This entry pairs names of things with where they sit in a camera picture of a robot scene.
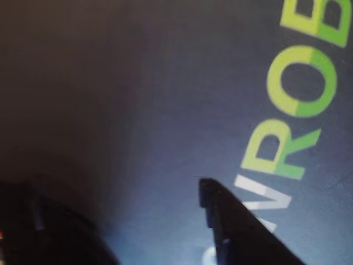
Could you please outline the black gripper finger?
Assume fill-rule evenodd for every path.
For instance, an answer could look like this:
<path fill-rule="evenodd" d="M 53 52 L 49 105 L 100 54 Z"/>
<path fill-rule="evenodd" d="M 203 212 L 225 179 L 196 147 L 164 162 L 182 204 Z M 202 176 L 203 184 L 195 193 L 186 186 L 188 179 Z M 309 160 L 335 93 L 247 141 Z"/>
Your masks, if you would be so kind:
<path fill-rule="evenodd" d="M 27 183 L 1 182 L 1 264 L 118 264 L 97 226 Z"/>
<path fill-rule="evenodd" d="M 201 178 L 199 202 L 213 231 L 217 264 L 303 264 L 220 182 Z"/>

